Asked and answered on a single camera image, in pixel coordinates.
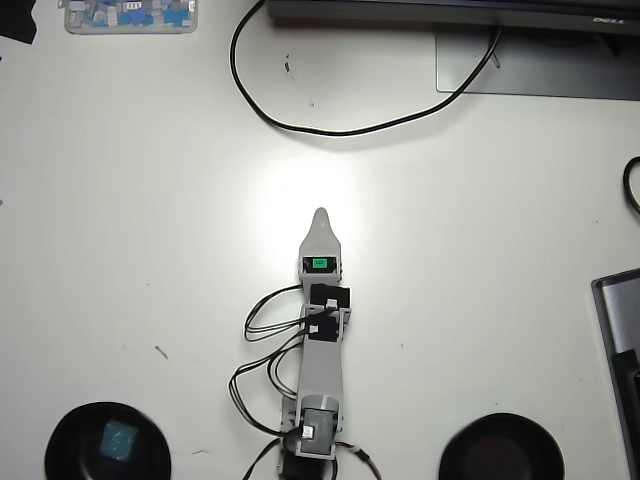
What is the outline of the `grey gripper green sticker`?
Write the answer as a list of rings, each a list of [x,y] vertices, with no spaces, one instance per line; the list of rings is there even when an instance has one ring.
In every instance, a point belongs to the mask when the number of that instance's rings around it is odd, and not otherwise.
[[[324,207],[314,212],[310,228],[300,245],[298,274],[304,287],[312,283],[339,285],[342,281],[341,243],[333,232]]]

